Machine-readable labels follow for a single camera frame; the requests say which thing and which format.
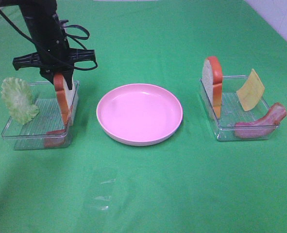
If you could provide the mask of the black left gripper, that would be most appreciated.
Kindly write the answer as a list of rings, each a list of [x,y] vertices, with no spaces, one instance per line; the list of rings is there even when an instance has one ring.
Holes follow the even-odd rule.
[[[58,15],[24,16],[30,36],[17,29],[19,34],[30,41],[36,52],[16,57],[13,66],[16,70],[26,67],[40,68],[40,75],[53,84],[54,71],[62,70],[69,90],[73,86],[74,69],[94,70],[96,67],[81,68],[75,63],[96,62],[94,50],[88,50],[80,40],[90,37],[89,31],[77,24],[67,25],[68,20],[59,20]]]

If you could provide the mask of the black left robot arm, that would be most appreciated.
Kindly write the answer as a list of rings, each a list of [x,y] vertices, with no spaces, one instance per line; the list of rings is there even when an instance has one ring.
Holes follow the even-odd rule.
[[[29,35],[23,33],[1,10],[5,6],[19,6]],[[40,75],[49,82],[54,83],[54,77],[61,74],[68,86],[72,89],[72,75],[76,62],[96,62],[94,50],[85,46],[81,49],[71,48],[68,39],[76,43],[87,40],[89,31],[80,26],[73,25],[85,33],[85,36],[71,35],[65,29],[70,26],[67,20],[59,20],[57,3],[54,0],[0,0],[0,15],[24,38],[34,44],[36,52],[13,59],[15,70],[26,67],[40,69]]]

